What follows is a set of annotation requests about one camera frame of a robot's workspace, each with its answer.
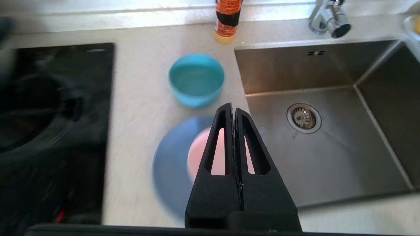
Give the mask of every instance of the faucet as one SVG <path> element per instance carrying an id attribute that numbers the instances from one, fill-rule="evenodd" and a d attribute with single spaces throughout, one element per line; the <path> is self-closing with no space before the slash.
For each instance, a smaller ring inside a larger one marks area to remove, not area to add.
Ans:
<path id="1" fill-rule="evenodd" d="M 323 0 L 309 19 L 309 29 L 316 34 L 328 31 L 335 39 L 346 35 L 352 26 L 341 9 L 343 3 L 344 0 Z"/>

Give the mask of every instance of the kitchen sink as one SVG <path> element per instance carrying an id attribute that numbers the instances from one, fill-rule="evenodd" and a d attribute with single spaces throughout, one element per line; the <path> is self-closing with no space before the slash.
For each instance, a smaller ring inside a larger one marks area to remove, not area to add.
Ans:
<path id="1" fill-rule="evenodd" d="M 420 63 L 404 41 L 236 50 L 298 208 L 420 187 Z"/>

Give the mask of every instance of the countertop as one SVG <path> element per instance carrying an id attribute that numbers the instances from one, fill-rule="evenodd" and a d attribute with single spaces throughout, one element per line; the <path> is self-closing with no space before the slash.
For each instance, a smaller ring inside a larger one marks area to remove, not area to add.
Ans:
<path id="1" fill-rule="evenodd" d="M 235 49 L 398 39 L 403 16 L 349 18 L 341 39 L 315 35 L 307 20 L 241 22 L 232 45 L 213 39 L 213 25 L 74 31 L 14 36 L 17 47 L 114 42 L 115 68 L 108 143 L 103 223 L 183 227 L 162 205 L 152 182 L 156 148 L 176 124 L 192 115 L 213 115 L 226 102 L 249 111 Z M 205 53 L 225 68 L 220 99 L 204 110 L 179 105 L 171 94 L 168 70 L 179 57 Z M 299 213 L 308 232 L 420 235 L 420 196 L 405 195 L 334 205 Z"/>

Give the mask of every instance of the drain strainer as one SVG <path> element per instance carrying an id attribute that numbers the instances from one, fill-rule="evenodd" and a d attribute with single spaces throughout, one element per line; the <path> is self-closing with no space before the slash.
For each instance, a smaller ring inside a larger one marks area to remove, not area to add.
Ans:
<path id="1" fill-rule="evenodd" d="M 312 134 L 321 127 L 321 116 L 308 104 L 296 103 L 287 110 L 287 121 L 297 131 Z"/>

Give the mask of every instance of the dish soap bottle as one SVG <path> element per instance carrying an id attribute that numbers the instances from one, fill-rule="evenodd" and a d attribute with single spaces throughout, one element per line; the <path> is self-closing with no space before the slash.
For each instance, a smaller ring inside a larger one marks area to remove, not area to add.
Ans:
<path id="1" fill-rule="evenodd" d="M 216 0 L 215 39 L 230 44 L 235 39 L 243 0 Z"/>

